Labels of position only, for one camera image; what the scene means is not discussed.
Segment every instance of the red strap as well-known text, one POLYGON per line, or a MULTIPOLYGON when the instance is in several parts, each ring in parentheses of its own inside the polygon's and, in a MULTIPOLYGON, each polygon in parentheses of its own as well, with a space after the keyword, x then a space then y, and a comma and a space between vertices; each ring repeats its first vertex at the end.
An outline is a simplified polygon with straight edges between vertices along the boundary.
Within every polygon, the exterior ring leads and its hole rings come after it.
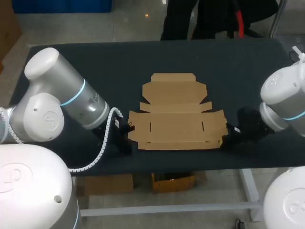
POLYGON ((238 22, 238 35, 240 38, 244 38, 244 22, 242 17, 242 12, 239 10, 235 13, 238 22))

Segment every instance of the cardboard box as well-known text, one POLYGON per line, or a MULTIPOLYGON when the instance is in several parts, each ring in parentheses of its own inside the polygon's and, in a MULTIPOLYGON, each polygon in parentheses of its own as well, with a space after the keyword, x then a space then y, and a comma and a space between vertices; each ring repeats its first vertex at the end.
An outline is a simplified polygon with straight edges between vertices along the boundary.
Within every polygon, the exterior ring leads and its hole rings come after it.
POLYGON ((139 149, 219 148, 228 133, 224 111, 205 112, 212 102, 200 104, 206 86, 192 73, 155 73, 142 94, 150 104, 140 103, 140 109, 149 113, 130 111, 128 120, 135 126, 128 137, 139 149))
POLYGON ((86 177, 85 195, 102 195, 133 191, 132 174, 86 177))
POLYGON ((152 173, 152 187, 155 193, 186 191, 194 186, 194 182, 193 173, 152 173))
POLYGON ((11 0, 0 1, 0 60, 10 51, 21 36, 21 29, 12 8, 11 0))

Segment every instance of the blue bin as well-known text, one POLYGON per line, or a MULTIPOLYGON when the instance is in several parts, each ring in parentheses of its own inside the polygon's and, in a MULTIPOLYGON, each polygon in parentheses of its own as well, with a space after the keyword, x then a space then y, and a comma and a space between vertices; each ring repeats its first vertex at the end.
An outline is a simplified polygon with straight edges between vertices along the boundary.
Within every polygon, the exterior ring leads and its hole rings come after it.
POLYGON ((112 0, 12 0, 15 13, 104 13, 112 0))

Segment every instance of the cardboard flap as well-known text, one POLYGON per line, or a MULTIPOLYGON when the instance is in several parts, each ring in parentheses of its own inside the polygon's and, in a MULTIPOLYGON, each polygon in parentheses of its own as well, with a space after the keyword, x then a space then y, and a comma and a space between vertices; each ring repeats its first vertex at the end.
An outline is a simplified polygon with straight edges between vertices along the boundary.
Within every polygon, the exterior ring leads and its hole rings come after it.
POLYGON ((140 103, 140 110, 149 113, 200 113, 212 109, 212 102, 204 104, 151 105, 140 103))
POLYGON ((150 104, 200 104, 207 96, 206 86, 199 82, 149 82, 142 87, 150 104))
POLYGON ((193 73, 154 73, 151 82, 185 82, 196 81, 193 73))

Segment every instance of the white cable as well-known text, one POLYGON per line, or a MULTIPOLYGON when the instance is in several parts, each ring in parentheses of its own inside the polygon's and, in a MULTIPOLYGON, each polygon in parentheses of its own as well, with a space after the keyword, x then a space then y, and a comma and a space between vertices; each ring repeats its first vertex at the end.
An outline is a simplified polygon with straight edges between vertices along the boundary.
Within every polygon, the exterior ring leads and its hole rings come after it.
POLYGON ((5 109, 3 107, 0 107, 0 116, 7 125, 10 135, 15 139, 18 144, 23 144, 23 142, 18 138, 18 136, 15 134, 12 127, 10 126, 10 120, 8 119, 7 115, 5 115, 5 112, 5 109))
POLYGON ((111 119, 112 119, 112 115, 113 112, 116 112, 116 114, 120 117, 123 118, 122 113, 119 111, 118 108, 114 107, 110 110, 109 115, 108 115, 108 119, 107 119, 107 124, 106 124, 106 130, 105 130, 105 135, 104 135, 104 140, 103 140, 103 144, 102 144, 102 148, 99 152, 99 154, 97 155, 97 157, 95 158, 94 161, 92 161, 90 164, 88 164, 87 166, 84 166, 82 168, 69 168, 69 172, 71 173, 79 173, 79 172, 83 172, 88 170, 89 168, 92 168, 93 166, 96 165, 96 163, 98 163, 98 161, 100 160, 100 158, 102 157, 104 150, 106 148, 106 144, 107 144, 107 140, 108 140, 108 134, 109 134, 109 129, 110 129, 110 124, 111 124, 111 119))
MULTIPOLYGON (((96 163, 98 163, 98 161, 100 160, 100 158, 102 157, 104 150, 106 148, 107 145, 107 141, 108 141, 108 134, 109 134, 109 129, 110 129, 110 124, 111 124, 111 119, 112 119, 112 115, 113 112, 116 112, 116 114, 120 117, 123 118, 122 113, 120 112, 120 110, 116 107, 112 108, 108 114, 108 118, 107 118, 107 123, 106 123, 106 130, 105 130, 105 135, 104 135, 104 140, 103 140, 103 144, 102 144, 102 148, 99 152, 99 154, 97 155, 97 157, 95 158, 94 161, 92 161, 90 164, 88 164, 87 166, 84 166, 82 168, 69 168, 69 172, 71 173, 79 173, 79 172, 83 172, 88 170, 89 168, 92 168, 93 166, 96 165, 96 163)), ((5 115, 5 109, 0 107, 0 117, 4 120, 4 122, 6 123, 6 126, 8 127, 8 131, 10 133, 10 135, 15 139, 15 141, 18 144, 23 144, 23 142, 18 138, 18 136, 15 134, 15 132, 13 131, 12 127, 10 126, 9 123, 9 119, 7 118, 7 115, 5 115)))

